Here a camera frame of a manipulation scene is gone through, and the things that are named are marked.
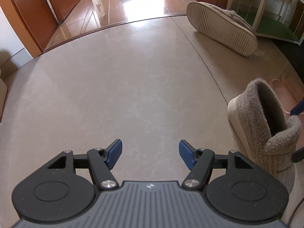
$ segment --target gray fuzzy slipper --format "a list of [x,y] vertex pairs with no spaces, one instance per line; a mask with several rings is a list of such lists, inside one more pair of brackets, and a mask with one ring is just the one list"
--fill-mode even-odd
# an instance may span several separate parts
[[229,102],[228,115],[249,159],[291,193],[295,182],[291,154],[301,132],[299,118],[285,120],[276,94],[263,79],[250,82],[241,95]]
[[191,2],[187,7],[187,18],[200,33],[240,55],[250,56],[257,49],[257,39],[251,26],[233,10]]

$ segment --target wooden floor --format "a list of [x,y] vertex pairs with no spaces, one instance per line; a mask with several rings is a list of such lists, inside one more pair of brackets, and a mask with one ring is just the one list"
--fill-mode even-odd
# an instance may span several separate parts
[[116,23],[186,13],[192,1],[195,0],[81,0],[58,26],[47,49]]

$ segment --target green mat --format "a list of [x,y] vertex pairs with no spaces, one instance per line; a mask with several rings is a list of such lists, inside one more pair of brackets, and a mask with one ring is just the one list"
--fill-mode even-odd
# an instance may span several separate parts
[[[237,13],[242,18],[246,18],[247,12],[238,11]],[[253,25],[254,19],[256,14],[255,13],[249,13],[247,16],[246,21]],[[276,21],[274,19],[271,19],[267,16],[262,16],[259,27],[257,28],[257,33],[267,34],[276,36],[278,38],[284,38],[289,39],[292,41],[299,42],[300,40],[290,31],[285,25],[283,25],[281,22]]]

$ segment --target beige tile floor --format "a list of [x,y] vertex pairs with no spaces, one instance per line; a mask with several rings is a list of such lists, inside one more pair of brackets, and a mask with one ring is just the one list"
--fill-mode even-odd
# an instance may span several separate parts
[[[84,36],[22,66],[5,79],[2,228],[18,219],[11,203],[16,184],[66,149],[82,154],[122,139],[123,154],[112,171],[119,182],[181,181],[188,174],[178,154],[181,139],[218,154],[245,153],[227,102],[256,77],[288,73],[303,85],[271,40],[259,39],[259,48],[244,58],[197,33],[186,17],[166,17]],[[304,196],[303,176],[301,162],[293,206]],[[300,212],[293,228],[302,217]]]
[[81,0],[58,26],[47,48],[115,23],[186,13],[195,0]]

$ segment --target black circular mount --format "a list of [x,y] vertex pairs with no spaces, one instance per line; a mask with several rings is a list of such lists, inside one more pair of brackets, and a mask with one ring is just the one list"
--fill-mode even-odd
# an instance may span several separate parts
[[207,186],[206,197],[216,211],[245,223],[280,218],[288,203],[285,187],[260,168],[227,172]]
[[20,216],[34,222],[57,222],[86,209],[95,196],[92,184],[63,169],[33,173],[16,186],[13,205]]

